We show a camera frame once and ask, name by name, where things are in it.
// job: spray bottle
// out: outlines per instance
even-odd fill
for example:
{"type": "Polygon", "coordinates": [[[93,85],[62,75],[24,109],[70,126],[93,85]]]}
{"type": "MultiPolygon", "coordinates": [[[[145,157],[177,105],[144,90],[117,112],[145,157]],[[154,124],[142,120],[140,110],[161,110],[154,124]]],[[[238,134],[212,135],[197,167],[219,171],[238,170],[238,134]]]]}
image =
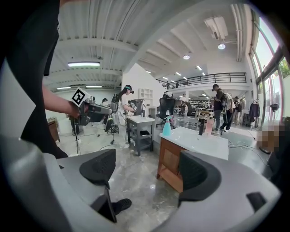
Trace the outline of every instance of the spray bottle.
{"type": "Polygon", "coordinates": [[[169,136],[171,135],[171,125],[170,125],[170,122],[169,120],[172,118],[172,116],[168,116],[166,117],[166,123],[163,127],[163,135],[165,136],[169,136]]]}

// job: handheld device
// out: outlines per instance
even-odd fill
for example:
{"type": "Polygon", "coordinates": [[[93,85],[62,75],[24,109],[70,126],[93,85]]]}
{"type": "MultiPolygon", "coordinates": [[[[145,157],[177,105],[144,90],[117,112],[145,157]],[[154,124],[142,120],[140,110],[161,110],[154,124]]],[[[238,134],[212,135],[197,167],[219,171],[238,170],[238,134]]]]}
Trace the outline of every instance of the handheld device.
{"type": "Polygon", "coordinates": [[[80,126],[86,126],[89,122],[101,121],[104,115],[112,113],[112,109],[97,105],[95,103],[95,97],[80,87],[75,91],[72,102],[79,108],[80,116],[78,118],[78,124],[80,126]]]}

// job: white counter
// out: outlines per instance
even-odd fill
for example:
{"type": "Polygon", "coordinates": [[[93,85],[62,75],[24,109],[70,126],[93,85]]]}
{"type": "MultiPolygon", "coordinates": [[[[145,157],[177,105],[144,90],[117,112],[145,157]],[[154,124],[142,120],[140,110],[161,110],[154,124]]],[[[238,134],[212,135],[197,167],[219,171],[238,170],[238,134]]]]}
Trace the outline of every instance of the white counter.
{"type": "Polygon", "coordinates": [[[228,160],[228,140],[213,135],[199,135],[197,131],[184,127],[171,130],[170,136],[160,137],[178,145],[186,150],[195,151],[217,158],[228,160]]]}

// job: balcony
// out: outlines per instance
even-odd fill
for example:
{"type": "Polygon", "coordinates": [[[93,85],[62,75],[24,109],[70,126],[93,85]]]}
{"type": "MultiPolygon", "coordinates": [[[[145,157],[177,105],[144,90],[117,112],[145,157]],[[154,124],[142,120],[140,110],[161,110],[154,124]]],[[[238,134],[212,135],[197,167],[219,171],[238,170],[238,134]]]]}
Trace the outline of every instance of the balcony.
{"type": "Polygon", "coordinates": [[[205,76],[190,77],[188,79],[179,80],[175,82],[166,83],[158,80],[159,83],[167,89],[175,90],[176,88],[196,86],[203,84],[220,84],[220,83],[246,83],[245,72],[227,72],[227,73],[216,73],[205,76]]]}

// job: white wall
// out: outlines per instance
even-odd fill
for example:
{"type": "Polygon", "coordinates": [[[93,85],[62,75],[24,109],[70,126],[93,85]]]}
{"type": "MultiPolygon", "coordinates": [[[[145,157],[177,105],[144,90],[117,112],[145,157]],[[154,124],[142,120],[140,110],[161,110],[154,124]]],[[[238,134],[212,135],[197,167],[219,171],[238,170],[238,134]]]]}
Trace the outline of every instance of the white wall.
{"type": "Polygon", "coordinates": [[[153,90],[153,106],[159,106],[159,99],[166,91],[159,82],[147,73],[139,64],[135,63],[129,72],[123,74],[122,88],[125,85],[131,85],[134,94],[128,96],[128,100],[138,98],[139,88],[148,88],[153,90]]]}
{"type": "MultiPolygon", "coordinates": [[[[114,93],[119,92],[119,90],[114,91],[114,90],[87,90],[87,89],[85,91],[95,97],[96,104],[100,104],[103,98],[107,98],[109,101],[111,101],[114,96],[114,93]]],[[[64,99],[70,100],[74,92],[75,91],[58,92],[56,93],[56,95],[64,99]]],[[[56,113],[48,110],[46,110],[45,113],[46,118],[56,117],[58,121],[66,118],[65,114],[62,113],[56,113]]]]}

